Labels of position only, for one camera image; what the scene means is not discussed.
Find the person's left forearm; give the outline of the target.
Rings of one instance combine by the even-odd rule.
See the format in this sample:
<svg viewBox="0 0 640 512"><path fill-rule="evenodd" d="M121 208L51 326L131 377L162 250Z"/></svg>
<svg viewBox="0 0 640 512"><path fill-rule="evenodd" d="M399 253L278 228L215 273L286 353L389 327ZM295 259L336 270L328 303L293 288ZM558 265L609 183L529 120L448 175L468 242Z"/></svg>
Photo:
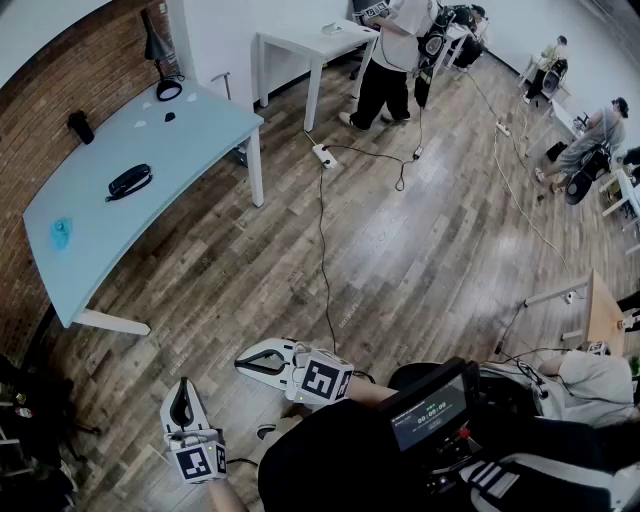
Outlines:
<svg viewBox="0 0 640 512"><path fill-rule="evenodd" d="M249 512L227 479L211 480L208 491L216 512Z"/></svg>

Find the black chest-mounted screen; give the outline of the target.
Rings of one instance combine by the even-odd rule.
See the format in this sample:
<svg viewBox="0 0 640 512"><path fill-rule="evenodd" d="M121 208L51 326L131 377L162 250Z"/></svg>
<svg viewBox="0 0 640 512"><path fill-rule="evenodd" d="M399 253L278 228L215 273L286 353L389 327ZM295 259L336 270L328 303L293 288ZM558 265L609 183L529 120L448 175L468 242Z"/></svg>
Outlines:
<svg viewBox="0 0 640 512"><path fill-rule="evenodd" d="M479 366L453 357L377 406L399 451L435 448L469 419L479 398Z"/></svg>

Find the white table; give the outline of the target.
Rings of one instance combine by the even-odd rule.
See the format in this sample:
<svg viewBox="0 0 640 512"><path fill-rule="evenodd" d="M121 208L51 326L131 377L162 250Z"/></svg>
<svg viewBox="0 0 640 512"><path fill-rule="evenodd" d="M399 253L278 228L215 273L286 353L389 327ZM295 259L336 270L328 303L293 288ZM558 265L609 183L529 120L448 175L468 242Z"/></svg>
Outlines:
<svg viewBox="0 0 640 512"><path fill-rule="evenodd" d="M576 140L582 135L582 131L575 127L574 120L569 113L555 99L551 99L549 107L542 117L525 134L528 146L524 155L531 156L553 128L559 129L564 136L571 140Z"/></svg>
<svg viewBox="0 0 640 512"><path fill-rule="evenodd" d="M365 54L358 72L352 97L357 99L364 77L364 68L369 62L379 33L349 20L334 23L332 34L323 31L319 22L295 24L291 22L271 22L257 30L257 86L262 107L268 105L267 47L289 51L307 59L310 63L310 78L306 99L304 130L314 128L315 114L320 91L323 66L337 57L346 55L365 44Z"/></svg>
<svg viewBox="0 0 640 512"><path fill-rule="evenodd" d="M625 250L627 256L640 251L640 182L635 183L629 173L622 167L611 172L610 178L599 186L598 192L602 198L613 185L617 184L620 198L606 206L601 213L606 218L618 211L628 209L628 216L621 225L623 234L633 233L635 244Z"/></svg>

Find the blue crumpled plastic bag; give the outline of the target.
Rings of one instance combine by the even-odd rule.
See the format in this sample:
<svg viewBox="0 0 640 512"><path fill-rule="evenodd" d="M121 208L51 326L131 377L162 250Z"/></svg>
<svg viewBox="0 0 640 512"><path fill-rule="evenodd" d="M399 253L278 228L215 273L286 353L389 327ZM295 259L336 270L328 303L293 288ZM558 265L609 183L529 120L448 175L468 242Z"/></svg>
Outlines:
<svg viewBox="0 0 640 512"><path fill-rule="evenodd" d="M69 218L61 218L52 223L50 236L53 247L56 250L62 251L69 246L72 236L72 228L72 220Z"/></svg>

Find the person's right forearm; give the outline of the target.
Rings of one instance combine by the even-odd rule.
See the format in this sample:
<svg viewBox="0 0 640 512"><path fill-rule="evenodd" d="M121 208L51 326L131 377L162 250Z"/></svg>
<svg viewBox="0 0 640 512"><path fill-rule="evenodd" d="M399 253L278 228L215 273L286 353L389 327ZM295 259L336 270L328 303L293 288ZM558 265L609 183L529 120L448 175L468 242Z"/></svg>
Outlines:
<svg viewBox="0 0 640 512"><path fill-rule="evenodd" d="M350 400L362 405L376 407L396 393L396 390L388 387L380 386L360 378L354 378L348 385L346 396Z"/></svg>

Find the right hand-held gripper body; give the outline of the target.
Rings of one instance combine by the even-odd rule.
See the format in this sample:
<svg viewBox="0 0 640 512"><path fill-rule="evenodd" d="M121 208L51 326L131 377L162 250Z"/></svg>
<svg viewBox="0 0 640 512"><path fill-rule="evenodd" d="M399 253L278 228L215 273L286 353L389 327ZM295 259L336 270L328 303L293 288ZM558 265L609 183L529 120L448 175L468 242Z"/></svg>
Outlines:
<svg viewBox="0 0 640 512"><path fill-rule="evenodd" d="M294 346L285 388L287 400L321 408L346 398L354 366L338 355L302 343Z"/></svg>

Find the black telephone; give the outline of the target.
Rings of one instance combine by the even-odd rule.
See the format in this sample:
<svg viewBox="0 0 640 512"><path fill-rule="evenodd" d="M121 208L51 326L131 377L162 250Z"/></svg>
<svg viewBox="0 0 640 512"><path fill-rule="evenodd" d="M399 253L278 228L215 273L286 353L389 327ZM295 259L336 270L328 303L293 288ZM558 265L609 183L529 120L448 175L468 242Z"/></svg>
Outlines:
<svg viewBox="0 0 640 512"><path fill-rule="evenodd" d="M114 179L109 185L106 202L117 201L149 185L153 179L151 168L147 164L131 167Z"/></svg>

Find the black office chair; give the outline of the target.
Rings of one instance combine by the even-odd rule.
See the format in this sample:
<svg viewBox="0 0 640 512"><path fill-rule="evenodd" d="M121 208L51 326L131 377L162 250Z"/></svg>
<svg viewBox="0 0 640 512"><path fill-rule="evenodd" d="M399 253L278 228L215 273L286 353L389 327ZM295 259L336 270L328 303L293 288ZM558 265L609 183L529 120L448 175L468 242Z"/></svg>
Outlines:
<svg viewBox="0 0 640 512"><path fill-rule="evenodd" d="M21 370L0 355L0 385L8 387L9 404L0 404L0 426L17 438L22 453L36 463L36 470L0 477L0 512L71 512L77 492L60 447L75 461L85 463L71 436L84 432L99 436L98 427L79 422L70 401L74 384Z"/></svg>

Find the black drinking bottle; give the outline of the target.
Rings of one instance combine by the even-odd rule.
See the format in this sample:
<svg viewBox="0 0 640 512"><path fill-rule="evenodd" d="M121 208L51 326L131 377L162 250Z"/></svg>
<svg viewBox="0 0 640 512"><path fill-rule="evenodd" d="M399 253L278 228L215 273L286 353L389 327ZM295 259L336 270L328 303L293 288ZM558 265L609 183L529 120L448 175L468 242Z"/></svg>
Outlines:
<svg viewBox="0 0 640 512"><path fill-rule="evenodd" d="M84 144L89 145L93 142L95 135L84 111L77 110L70 113L66 125Z"/></svg>

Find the person's black shirt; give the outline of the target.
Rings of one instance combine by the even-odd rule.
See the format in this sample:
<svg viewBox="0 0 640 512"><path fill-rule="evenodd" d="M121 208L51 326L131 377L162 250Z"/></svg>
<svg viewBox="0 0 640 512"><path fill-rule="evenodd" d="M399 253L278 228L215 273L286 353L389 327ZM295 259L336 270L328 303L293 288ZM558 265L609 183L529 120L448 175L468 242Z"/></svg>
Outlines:
<svg viewBox="0 0 640 512"><path fill-rule="evenodd" d="M640 462L640 421L594 429L483 406L469 428L495 459L531 453L611 471ZM475 512L463 483L429 494L426 465L405 460L374 409L345 400L304 418L267 449L258 490L265 512Z"/></svg>

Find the black desk lamp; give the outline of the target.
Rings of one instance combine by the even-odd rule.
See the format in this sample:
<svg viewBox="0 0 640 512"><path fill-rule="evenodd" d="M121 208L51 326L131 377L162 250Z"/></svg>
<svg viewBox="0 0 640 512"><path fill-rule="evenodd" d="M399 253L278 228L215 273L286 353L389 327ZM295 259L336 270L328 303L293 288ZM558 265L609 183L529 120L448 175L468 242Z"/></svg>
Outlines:
<svg viewBox="0 0 640 512"><path fill-rule="evenodd" d="M181 73L167 74L163 70L162 63L173 54L173 51L154 27L149 9L143 8L140 16L146 33L144 57L153 63L159 76L156 98L159 102L171 101L182 93L182 82L185 77Z"/></svg>

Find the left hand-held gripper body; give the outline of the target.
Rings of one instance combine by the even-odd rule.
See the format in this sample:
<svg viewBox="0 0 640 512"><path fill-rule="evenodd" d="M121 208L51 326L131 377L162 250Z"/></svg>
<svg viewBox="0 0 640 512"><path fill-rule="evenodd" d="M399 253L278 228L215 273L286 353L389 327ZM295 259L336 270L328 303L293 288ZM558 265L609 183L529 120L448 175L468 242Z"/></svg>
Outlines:
<svg viewBox="0 0 640 512"><path fill-rule="evenodd" d="M169 459L185 484L227 478L226 447L217 429L168 433L164 441Z"/></svg>

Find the wooden table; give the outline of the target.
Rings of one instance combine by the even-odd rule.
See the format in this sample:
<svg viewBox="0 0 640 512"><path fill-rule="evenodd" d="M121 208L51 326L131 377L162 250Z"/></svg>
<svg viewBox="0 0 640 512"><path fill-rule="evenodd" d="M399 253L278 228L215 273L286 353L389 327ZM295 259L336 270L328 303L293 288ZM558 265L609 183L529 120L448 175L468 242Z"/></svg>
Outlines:
<svg viewBox="0 0 640 512"><path fill-rule="evenodd" d="M605 343L613 356L622 357L625 316L595 269L570 284L526 298L523 306L527 308L557 297L564 299L568 294L577 295L583 288L586 289L586 295L581 310L581 324L578 329L563 333L560 341L576 342L580 348L587 348L591 343Z"/></svg>

